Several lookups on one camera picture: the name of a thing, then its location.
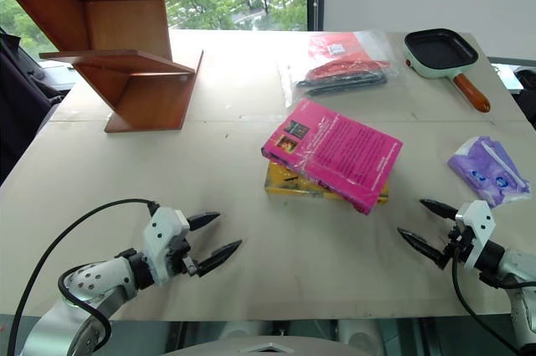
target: orange pan handle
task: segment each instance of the orange pan handle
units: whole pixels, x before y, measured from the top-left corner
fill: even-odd
[[[469,81],[469,79],[463,73],[458,74],[453,80],[454,83],[458,85],[458,88],[460,88],[461,92],[463,92],[463,95],[465,95],[466,98],[472,103],[475,109],[484,113],[488,113],[490,111],[492,106],[489,104],[489,100],[483,93],[481,93],[481,91],[475,88],[472,82]]]

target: table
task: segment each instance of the table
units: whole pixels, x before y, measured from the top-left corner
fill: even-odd
[[[114,318],[235,320],[460,315],[450,272],[411,249],[397,226],[442,247],[450,224],[418,203],[454,206],[476,198],[446,165],[468,138],[500,140],[522,175],[536,182],[536,135],[482,51],[467,72],[492,103],[482,114],[448,80],[425,80],[400,66],[385,86],[318,99],[398,137],[405,145],[389,177],[389,203],[371,215],[333,200],[267,194],[260,147],[286,114],[276,61],[305,33],[171,30],[175,60],[198,44],[204,60],[181,131],[106,134],[110,110],[86,85],[67,96],[0,188],[0,312],[13,313],[46,246],[94,207],[127,197],[155,199],[185,214],[221,213],[188,236],[198,259],[243,239],[207,276],[179,276],[139,293]],[[401,57],[403,34],[390,34]],[[471,36],[469,42],[477,47]],[[494,210],[493,239],[534,251],[536,201]],[[141,249],[141,205],[104,211],[69,234],[50,256],[26,306],[41,315],[71,266]],[[480,313],[509,312],[502,291],[463,272],[461,289]]]

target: purple tissue pack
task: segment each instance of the purple tissue pack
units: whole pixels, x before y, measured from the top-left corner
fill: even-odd
[[[503,145],[490,137],[466,141],[448,164],[491,208],[532,197],[530,183],[519,175]]]

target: frying pan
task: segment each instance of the frying pan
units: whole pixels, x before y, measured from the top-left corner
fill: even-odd
[[[460,88],[475,109],[488,112],[489,100],[465,76],[478,60],[476,50],[450,29],[412,32],[404,39],[405,63],[425,78],[447,77]]]

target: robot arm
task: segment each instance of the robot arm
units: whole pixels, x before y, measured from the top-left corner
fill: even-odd
[[[440,252],[422,237],[398,228],[402,237],[441,269],[457,251],[459,261],[467,269],[480,271],[481,281],[504,289],[512,304],[513,327],[521,354],[536,353],[536,255],[505,250],[489,240],[495,221],[486,201],[466,203],[459,210],[429,199],[420,202],[433,213],[456,222],[448,235],[449,243]]]
[[[59,279],[64,296],[35,324],[22,356],[88,355],[104,344],[106,325],[94,312],[71,301],[82,301],[107,322],[123,304],[136,297],[138,290],[153,283],[163,285],[177,274],[203,276],[223,264],[241,240],[221,247],[203,262],[188,255],[190,246],[186,241],[189,231],[218,216],[206,213],[186,218],[181,211],[160,207],[143,231],[142,252],[128,249],[111,260],[67,271]]]

